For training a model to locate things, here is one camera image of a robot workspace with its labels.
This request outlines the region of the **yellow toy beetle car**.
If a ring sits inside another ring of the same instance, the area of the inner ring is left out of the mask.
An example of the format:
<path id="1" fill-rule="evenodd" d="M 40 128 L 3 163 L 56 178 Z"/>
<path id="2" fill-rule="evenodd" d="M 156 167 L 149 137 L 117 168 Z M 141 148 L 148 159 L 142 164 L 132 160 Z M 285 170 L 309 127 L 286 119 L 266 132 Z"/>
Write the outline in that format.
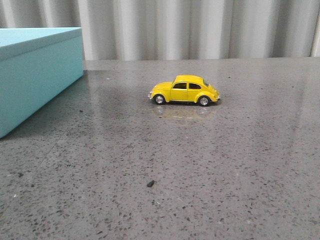
<path id="1" fill-rule="evenodd" d="M 158 105 L 169 102 L 191 102 L 206 107 L 220 100 L 220 93 L 202 77 L 178 75 L 172 82 L 162 82 L 149 92 L 149 99 Z"/>

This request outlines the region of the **light blue storage box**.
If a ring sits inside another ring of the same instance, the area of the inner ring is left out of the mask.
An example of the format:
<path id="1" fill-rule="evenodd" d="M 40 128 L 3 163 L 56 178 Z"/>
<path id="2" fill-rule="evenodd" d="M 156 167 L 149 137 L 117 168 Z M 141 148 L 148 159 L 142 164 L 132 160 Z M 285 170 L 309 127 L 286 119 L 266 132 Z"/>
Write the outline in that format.
<path id="1" fill-rule="evenodd" d="M 6 136 L 83 74 L 80 27 L 2 28 L 0 136 Z"/>

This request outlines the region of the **small black debris chunk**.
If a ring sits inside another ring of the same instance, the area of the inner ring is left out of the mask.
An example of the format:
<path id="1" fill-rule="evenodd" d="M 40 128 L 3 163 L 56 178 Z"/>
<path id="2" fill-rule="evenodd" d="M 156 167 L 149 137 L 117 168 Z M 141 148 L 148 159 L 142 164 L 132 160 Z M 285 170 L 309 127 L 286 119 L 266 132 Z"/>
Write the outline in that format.
<path id="1" fill-rule="evenodd" d="M 154 184 L 155 184 L 155 181 L 152 180 L 152 181 L 150 181 L 146 186 L 147 186 L 148 188 L 150 188 L 150 187 L 152 187 Z"/>

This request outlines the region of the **white pleated curtain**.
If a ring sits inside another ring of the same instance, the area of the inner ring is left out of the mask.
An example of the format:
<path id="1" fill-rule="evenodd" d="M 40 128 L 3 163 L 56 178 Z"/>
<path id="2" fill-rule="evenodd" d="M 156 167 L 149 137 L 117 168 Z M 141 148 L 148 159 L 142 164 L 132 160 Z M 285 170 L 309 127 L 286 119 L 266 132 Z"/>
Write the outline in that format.
<path id="1" fill-rule="evenodd" d="M 2 28 L 81 27 L 86 60 L 317 57 L 317 0 L 3 0 Z"/>

